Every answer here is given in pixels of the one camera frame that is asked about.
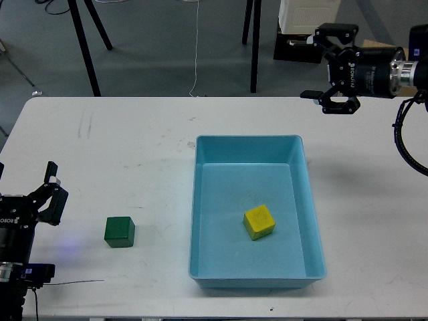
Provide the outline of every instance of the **white table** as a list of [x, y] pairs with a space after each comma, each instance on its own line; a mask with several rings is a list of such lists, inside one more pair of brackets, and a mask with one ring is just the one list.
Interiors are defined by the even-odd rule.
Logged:
[[[0, 161], [0, 191], [28, 194], [48, 161], [69, 193], [62, 222], [40, 223], [31, 262], [54, 263], [40, 316], [368, 318], [428, 316], [428, 178], [398, 154], [400, 99], [361, 99], [352, 116], [299, 98], [34, 98]], [[428, 164], [428, 114], [404, 136]], [[195, 139], [302, 137], [328, 275], [301, 290], [203, 290], [188, 276]], [[131, 216], [131, 248], [103, 240], [106, 218]], [[24, 315], [34, 316], [33, 294]]]

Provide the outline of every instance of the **table leg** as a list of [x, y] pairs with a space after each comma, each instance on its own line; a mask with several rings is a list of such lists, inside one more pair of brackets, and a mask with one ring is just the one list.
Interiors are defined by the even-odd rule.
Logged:
[[89, 81], [91, 83], [92, 91], [95, 97], [100, 97], [100, 87], [96, 79], [94, 64], [92, 63], [91, 55], [88, 48], [88, 42], [86, 41], [85, 31], [83, 29], [82, 20], [80, 19], [78, 5], [76, 0], [68, 0], [70, 6], [70, 13], [72, 14], [74, 28], [78, 36], [80, 49], [82, 51], [83, 60], [85, 61], [86, 71], [88, 73]]
[[98, 13], [95, 10], [94, 4], [92, 2], [92, 0], [84, 0], [86, 7], [88, 8], [88, 11], [92, 17], [92, 20], [94, 20], [95, 26], [98, 29], [98, 32], [101, 35], [102, 41], [104, 41], [104, 45], [106, 45], [106, 48], [108, 50], [113, 49], [113, 45], [110, 42], [110, 40], [108, 39], [106, 30], [104, 29], [104, 26], [102, 25], [101, 19], [98, 16]]
[[251, 57], [251, 84], [250, 92], [257, 91], [257, 65], [259, 63], [261, 0], [254, 0], [253, 17], [253, 53]]
[[249, 23], [251, 21], [251, 12], [253, 11], [253, 1], [247, 0], [247, 7], [245, 8], [245, 19], [243, 21], [242, 44], [246, 45], [248, 41]]

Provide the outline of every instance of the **yellow cube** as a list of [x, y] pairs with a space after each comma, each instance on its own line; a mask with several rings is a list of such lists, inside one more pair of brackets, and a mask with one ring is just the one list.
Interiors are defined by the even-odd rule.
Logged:
[[243, 224], [251, 239], [254, 241], [267, 234], [272, 233], [275, 221], [266, 205], [245, 212]]

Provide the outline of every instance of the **white box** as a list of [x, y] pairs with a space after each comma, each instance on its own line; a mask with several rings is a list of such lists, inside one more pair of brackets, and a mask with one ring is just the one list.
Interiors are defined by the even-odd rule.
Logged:
[[312, 35], [323, 23], [336, 20], [341, 0], [281, 0], [280, 22], [284, 35]]

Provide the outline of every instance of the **blue tray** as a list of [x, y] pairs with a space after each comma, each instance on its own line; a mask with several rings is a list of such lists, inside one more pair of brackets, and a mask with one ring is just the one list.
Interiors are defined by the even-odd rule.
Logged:
[[[252, 241], [243, 214], [266, 204]], [[326, 275], [299, 136], [197, 138], [189, 275], [202, 288], [303, 288]]]

